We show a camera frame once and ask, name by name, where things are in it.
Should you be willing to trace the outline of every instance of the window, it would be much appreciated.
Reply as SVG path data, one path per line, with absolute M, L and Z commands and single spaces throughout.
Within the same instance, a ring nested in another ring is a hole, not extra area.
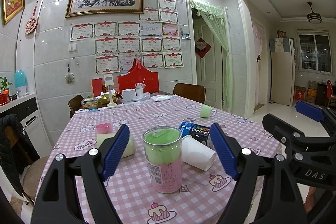
M 329 34 L 308 34 L 309 32 L 298 31 L 301 48 L 301 68 L 316 72 L 331 73 L 331 54 Z

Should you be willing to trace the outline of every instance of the pink cup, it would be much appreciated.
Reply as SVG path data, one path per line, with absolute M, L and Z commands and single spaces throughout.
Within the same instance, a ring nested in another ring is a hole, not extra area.
M 112 126 L 109 122 L 96 125 L 97 134 L 110 134 L 112 133 Z

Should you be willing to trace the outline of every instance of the certificate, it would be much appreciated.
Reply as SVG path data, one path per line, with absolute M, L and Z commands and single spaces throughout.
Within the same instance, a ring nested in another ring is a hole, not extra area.
M 130 68 L 133 66 L 134 58 L 137 58 L 140 62 L 142 62 L 140 53 L 120 54 L 120 70 L 130 70 Z
M 119 72 L 119 55 L 96 58 L 96 74 Z
M 110 37 L 117 35 L 117 23 L 110 21 L 97 22 L 94 24 L 93 37 Z
M 105 57 L 119 53 L 118 51 L 118 38 L 106 37 L 96 39 L 94 44 L 94 52 L 97 57 Z
M 119 22 L 118 35 L 140 35 L 139 22 Z
M 162 49 L 164 51 L 181 51 L 181 39 L 179 37 L 162 37 Z
M 162 53 L 142 54 L 142 64 L 147 69 L 163 68 Z
M 123 53 L 141 52 L 140 37 L 120 37 L 119 52 Z
M 177 11 L 176 0 L 157 0 L 157 1 L 159 4 L 159 9 Z
M 165 52 L 163 54 L 165 69 L 183 67 L 181 52 Z
M 167 23 L 179 23 L 179 15 L 177 12 L 169 10 L 160 10 L 160 21 Z
M 162 34 L 178 37 L 179 36 L 179 26 L 176 24 L 162 23 Z
M 142 52 L 160 52 L 162 51 L 161 37 L 142 37 L 141 38 Z
M 141 22 L 141 35 L 162 35 L 162 23 L 160 22 Z
M 160 21 L 159 10 L 153 8 L 144 8 L 143 14 L 139 15 L 139 20 Z
M 93 23 L 82 23 L 71 27 L 70 41 L 93 37 Z

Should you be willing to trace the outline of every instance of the countertop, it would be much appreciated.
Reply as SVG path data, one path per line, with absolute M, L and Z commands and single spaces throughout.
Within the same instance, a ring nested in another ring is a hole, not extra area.
M 27 101 L 29 99 L 32 99 L 35 96 L 36 96 L 35 93 L 33 93 L 33 94 L 28 94 L 28 95 L 25 95 L 25 96 L 22 96 L 22 97 L 18 97 L 16 100 L 11 101 L 8 104 L 5 104 L 3 106 L 0 106 L 0 113 L 6 111 L 8 109 L 10 109 L 11 107 L 14 107 L 14 106 L 16 106 L 18 104 L 21 104 L 21 103 L 23 103 L 23 102 L 25 102 L 25 101 Z

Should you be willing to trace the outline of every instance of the pink checkered tablecloth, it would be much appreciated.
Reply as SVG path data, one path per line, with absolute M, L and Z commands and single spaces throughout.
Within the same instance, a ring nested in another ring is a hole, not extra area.
M 213 108 L 210 118 L 200 118 L 201 106 L 200 103 L 177 97 L 164 102 L 145 101 L 98 112 L 76 113 L 55 144 L 43 170 L 41 181 L 58 153 L 70 158 L 84 155 L 89 149 L 96 147 L 96 124 L 111 122 L 114 132 L 117 132 L 121 124 L 126 124 L 135 138 L 136 153 L 121 159 L 115 175 L 105 182 L 107 193 L 122 222 L 216 223 L 235 186 L 231 177 L 226 175 L 218 157 L 206 172 L 183 163 L 183 181 L 179 191 L 173 194 L 161 194 L 151 187 L 142 134 L 147 129 L 163 124 L 178 128 L 183 121 L 204 126 L 218 122 L 225 133 L 236 138 L 242 147 L 252 149 L 257 155 L 274 157 L 281 146 L 261 124 L 234 114 Z M 78 150 L 80 144 L 87 145 L 83 150 Z M 213 186 L 213 182 L 210 183 L 214 177 L 222 182 L 215 184 L 217 188 Z M 84 219 L 88 223 L 94 223 L 83 180 L 76 177 L 76 182 Z M 260 177 L 255 193 L 261 186 Z M 155 219 L 150 216 L 153 216 L 150 211 L 153 202 L 166 209 L 165 213 Z

